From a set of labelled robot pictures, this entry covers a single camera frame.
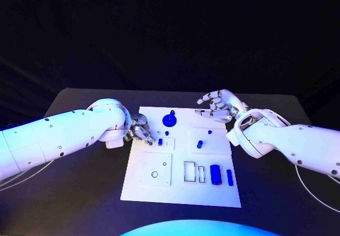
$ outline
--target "dark curtain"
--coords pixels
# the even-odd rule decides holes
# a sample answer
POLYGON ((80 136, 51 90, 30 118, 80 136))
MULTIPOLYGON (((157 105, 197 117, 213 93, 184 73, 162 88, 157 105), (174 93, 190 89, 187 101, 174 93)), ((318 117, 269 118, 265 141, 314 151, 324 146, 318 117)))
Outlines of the dark curtain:
POLYGON ((1 1, 1 128, 66 87, 292 94, 327 126, 338 12, 338 1, 1 1))

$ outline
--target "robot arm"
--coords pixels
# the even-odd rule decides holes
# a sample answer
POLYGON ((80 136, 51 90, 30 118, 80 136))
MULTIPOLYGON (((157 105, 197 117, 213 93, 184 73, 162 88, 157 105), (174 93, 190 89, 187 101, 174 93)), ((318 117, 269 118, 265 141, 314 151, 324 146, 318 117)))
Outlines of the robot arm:
POLYGON ((338 131, 291 125, 270 110, 250 109, 224 89, 204 95, 197 103, 208 99, 210 111, 195 110, 195 113, 223 123, 234 117, 226 138, 252 157, 260 158, 276 149, 295 165, 340 177, 338 131))
POLYGON ((128 140, 154 142, 145 116, 135 116, 119 101, 100 99, 86 110, 62 113, 1 131, 0 180, 87 147, 96 140, 105 142, 106 148, 121 147, 126 134, 128 140), (135 132, 136 128, 144 131, 142 135, 135 132))

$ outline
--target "cable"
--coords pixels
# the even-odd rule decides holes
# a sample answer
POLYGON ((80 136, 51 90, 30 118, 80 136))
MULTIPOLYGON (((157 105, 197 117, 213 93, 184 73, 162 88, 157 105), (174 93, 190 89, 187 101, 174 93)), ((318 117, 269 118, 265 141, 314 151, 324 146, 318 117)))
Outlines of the cable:
POLYGON ((332 176, 328 176, 328 177, 340 184, 340 181, 337 181, 332 176))
POLYGON ((24 180, 21 180, 20 182, 17 182, 15 184, 10 185, 8 187, 0 189, 0 191, 8 189, 10 187, 15 186, 17 184, 20 184, 21 182, 24 182, 27 179, 30 179, 49 165, 50 163, 53 162, 53 160, 40 168, 40 170, 33 174, 30 175, 24 180))
POLYGON ((296 170, 296 176, 298 176, 298 179, 299 179, 299 181, 301 181, 301 184, 302 184, 305 190, 308 191, 309 195, 312 196, 312 198, 314 198, 327 208, 329 208, 331 210, 334 210, 335 212, 340 213, 340 210, 334 209, 334 208, 329 207, 325 203, 322 203, 322 202, 318 200, 318 198, 314 196, 314 194, 309 192, 308 188, 306 188, 305 185, 304 185, 304 182, 302 182, 302 179, 301 179, 301 176, 299 176, 299 173, 298 173, 298 167, 296 167, 296 165, 295 165, 295 170, 296 170))
POLYGON ((15 175, 15 177, 13 177, 8 181, 5 181, 4 183, 0 184, 0 187, 4 186, 5 184, 8 184, 15 178, 18 178, 27 171, 23 171, 20 174, 15 175))

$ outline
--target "gray table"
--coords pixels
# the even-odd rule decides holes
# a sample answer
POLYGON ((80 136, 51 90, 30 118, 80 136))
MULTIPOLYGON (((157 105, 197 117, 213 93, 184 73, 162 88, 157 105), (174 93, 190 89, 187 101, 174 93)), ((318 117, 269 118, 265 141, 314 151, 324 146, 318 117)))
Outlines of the gray table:
MULTIPOLYGON (((85 109, 100 98, 115 98, 131 112, 139 106, 207 108, 207 104, 195 104, 201 95, 67 88, 60 91, 46 116, 85 109)), ((309 124, 293 96, 237 96, 250 107, 272 109, 292 124, 309 124)), ((227 208, 121 201, 129 148, 131 142, 115 149, 96 142, 2 191, 0 233, 105 236, 162 221, 207 219, 244 224, 280 235, 338 234, 340 215, 312 199, 298 181, 293 165, 278 151, 255 159, 239 146, 232 147, 242 208, 227 208)), ((340 196, 340 188, 324 175, 302 169, 301 176, 322 200, 331 202, 340 196)))

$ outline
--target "circular hole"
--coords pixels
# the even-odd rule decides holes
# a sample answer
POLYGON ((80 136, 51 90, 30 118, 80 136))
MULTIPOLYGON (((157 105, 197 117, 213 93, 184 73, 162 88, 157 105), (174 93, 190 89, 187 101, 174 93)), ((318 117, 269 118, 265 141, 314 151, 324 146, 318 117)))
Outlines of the circular hole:
POLYGON ((151 177, 155 178, 157 176, 158 176, 158 173, 157 173, 157 171, 154 171, 154 172, 151 173, 151 177))

